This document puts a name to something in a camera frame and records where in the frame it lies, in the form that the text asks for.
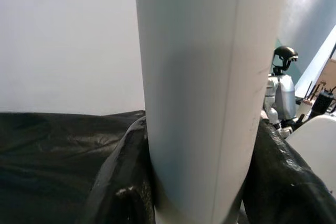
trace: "cable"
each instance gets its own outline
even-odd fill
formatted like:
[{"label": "cable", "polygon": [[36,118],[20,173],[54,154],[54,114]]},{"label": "cable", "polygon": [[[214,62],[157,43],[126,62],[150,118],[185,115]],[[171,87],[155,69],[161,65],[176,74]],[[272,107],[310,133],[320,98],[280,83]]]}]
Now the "cable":
[{"label": "cable", "polygon": [[335,89],[336,89],[336,86],[333,87],[333,88],[330,90],[330,93],[332,93]]},{"label": "cable", "polygon": [[313,83],[313,81],[311,81],[310,82],[310,84],[309,84],[309,87],[308,87],[308,89],[307,89],[307,92],[306,92],[306,94],[304,95],[304,99],[307,99],[307,95],[308,95],[308,92],[309,92],[309,90],[310,90],[310,86],[312,85],[312,83]]},{"label": "cable", "polygon": [[334,113],[335,110],[336,110],[336,105],[335,105],[335,107],[330,111],[330,114]]}]

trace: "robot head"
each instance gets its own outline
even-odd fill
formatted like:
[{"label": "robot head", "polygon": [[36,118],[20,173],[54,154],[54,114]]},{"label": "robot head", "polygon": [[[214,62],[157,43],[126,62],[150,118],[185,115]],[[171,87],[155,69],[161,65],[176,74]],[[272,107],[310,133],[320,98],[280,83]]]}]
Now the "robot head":
[{"label": "robot head", "polygon": [[282,66],[274,65],[273,72],[276,76],[282,75],[284,71],[288,70],[290,63],[297,61],[299,58],[298,53],[294,49],[286,46],[281,46],[274,50],[273,60],[276,55],[282,60]]}]

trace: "black cable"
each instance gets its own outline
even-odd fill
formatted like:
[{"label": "black cable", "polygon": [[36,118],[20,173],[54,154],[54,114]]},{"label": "black cable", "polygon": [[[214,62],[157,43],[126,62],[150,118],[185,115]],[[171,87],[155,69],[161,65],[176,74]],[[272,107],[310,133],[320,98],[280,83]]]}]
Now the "black cable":
[{"label": "black cable", "polygon": [[331,53],[330,53],[329,59],[331,59],[331,58],[332,58],[333,54],[335,53],[335,50],[336,50],[336,43],[335,43],[334,47],[333,47],[333,48],[332,48],[332,50],[331,50]]},{"label": "black cable", "polygon": [[319,90],[320,86],[321,86],[321,84],[318,84],[318,85],[317,85],[315,91],[314,91],[313,94],[311,95],[310,101],[313,100],[313,98],[314,98],[316,92]]},{"label": "black cable", "polygon": [[308,95],[308,92],[309,92],[309,89],[310,89],[310,86],[312,85],[312,83],[313,83],[313,81],[310,82],[309,87],[307,89],[307,92],[306,92],[306,94],[303,97],[304,99],[307,99],[307,95]]},{"label": "black cable", "polygon": [[330,90],[330,93],[332,93],[335,89],[336,89],[336,86],[333,87],[333,88]]},{"label": "black cable", "polygon": [[309,95],[308,95],[308,97],[307,97],[307,100],[309,100],[309,98],[310,98],[310,96],[311,96],[311,94],[313,94],[313,91],[314,91],[314,89],[316,88],[316,84],[313,86],[313,88],[311,89],[311,91],[310,91],[310,93],[309,93]]}]

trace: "white pvc pipe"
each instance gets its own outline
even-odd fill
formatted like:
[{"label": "white pvc pipe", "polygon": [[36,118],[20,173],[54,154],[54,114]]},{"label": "white pvc pipe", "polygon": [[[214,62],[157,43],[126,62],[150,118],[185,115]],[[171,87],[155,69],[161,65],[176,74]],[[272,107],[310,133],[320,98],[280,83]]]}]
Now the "white pvc pipe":
[{"label": "white pvc pipe", "polygon": [[283,0],[136,1],[156,214],[234,222]]}]

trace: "wrinkled black plastic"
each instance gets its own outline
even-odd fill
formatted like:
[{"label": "wrinkled black plastic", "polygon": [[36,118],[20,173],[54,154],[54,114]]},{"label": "wrinkled black plastic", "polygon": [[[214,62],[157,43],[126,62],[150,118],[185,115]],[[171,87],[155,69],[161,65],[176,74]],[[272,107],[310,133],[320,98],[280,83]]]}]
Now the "wrinkled black plastic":
[{"label": "wrinkled black plastic", "polygon": [[101,165],[143,116],[1,113],[0,223],[75,223]]},{"label": "wrinkled black plastic", "polygon": [[261,121],[244,190],[251,224],[336,223],[336,201],[301,156]]},{"label": "wrinkled black plastic", "polygon": [[155,224],[145,117],[102,165],[78,224]]}]

